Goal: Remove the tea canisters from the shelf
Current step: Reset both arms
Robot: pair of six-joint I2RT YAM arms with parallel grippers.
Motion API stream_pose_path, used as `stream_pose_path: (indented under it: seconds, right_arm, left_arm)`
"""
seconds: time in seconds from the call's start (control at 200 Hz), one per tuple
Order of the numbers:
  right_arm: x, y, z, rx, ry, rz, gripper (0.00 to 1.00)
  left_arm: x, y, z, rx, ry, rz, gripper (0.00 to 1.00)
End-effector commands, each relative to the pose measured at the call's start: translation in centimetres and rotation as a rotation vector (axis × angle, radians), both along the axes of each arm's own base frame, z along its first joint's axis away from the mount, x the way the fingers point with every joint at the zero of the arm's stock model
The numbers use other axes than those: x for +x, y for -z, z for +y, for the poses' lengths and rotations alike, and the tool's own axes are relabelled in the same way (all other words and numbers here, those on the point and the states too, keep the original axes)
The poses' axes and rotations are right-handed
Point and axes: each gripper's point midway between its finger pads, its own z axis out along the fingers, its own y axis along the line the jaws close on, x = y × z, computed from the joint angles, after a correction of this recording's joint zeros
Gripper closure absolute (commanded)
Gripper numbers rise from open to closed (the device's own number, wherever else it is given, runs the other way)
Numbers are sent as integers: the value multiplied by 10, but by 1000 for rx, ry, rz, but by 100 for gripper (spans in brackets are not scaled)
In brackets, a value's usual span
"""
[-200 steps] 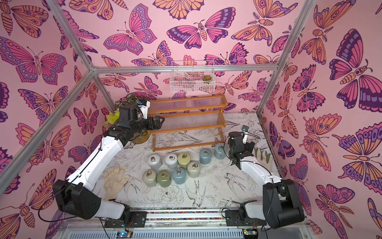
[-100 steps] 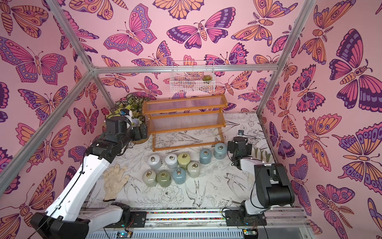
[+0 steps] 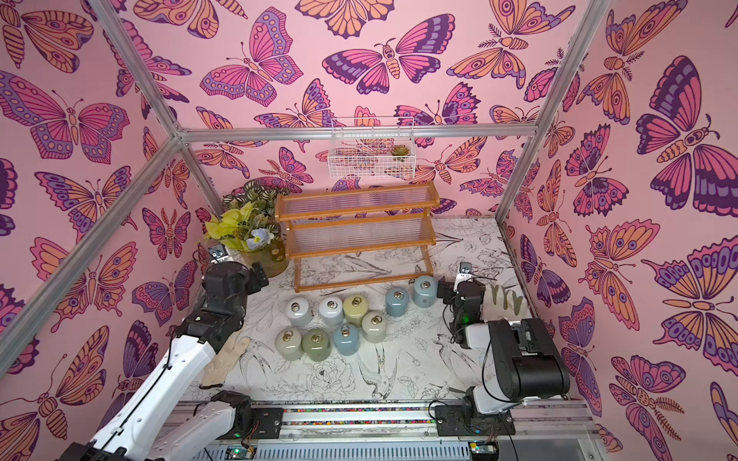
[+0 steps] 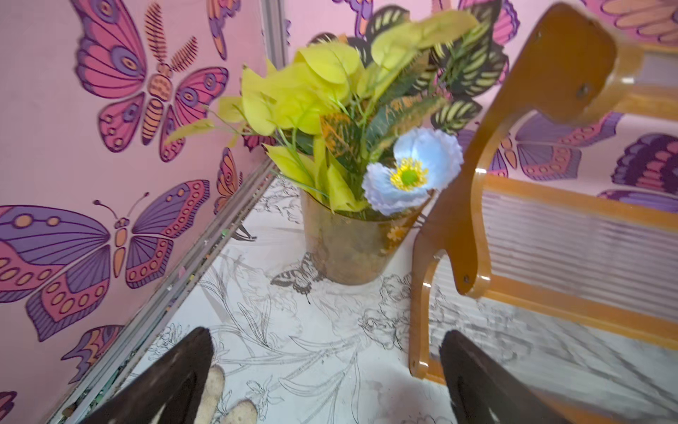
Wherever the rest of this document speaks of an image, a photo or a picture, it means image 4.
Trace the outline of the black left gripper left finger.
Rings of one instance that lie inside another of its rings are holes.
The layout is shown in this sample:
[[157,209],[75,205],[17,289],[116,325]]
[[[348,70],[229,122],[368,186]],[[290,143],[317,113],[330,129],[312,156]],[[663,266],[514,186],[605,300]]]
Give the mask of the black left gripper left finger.
[[213,354],[209,330],[194,329],[83,422],[193,423]]

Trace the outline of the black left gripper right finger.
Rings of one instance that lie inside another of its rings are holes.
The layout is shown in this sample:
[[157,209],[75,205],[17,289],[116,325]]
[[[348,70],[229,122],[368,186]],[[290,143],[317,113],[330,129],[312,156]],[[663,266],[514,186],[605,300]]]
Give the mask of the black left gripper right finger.
[[446,333],[440,358],[457,422],[568,422],[460,331]]

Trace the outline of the wooden three-tier shelf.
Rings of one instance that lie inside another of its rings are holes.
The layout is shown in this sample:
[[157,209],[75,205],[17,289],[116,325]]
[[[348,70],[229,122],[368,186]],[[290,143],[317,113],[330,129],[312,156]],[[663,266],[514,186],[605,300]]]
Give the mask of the wooden three-tier shelf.
[[677,4],[516,1],[510,70],[412,258],[408,365],[459,330],[575,422],[677,420]]

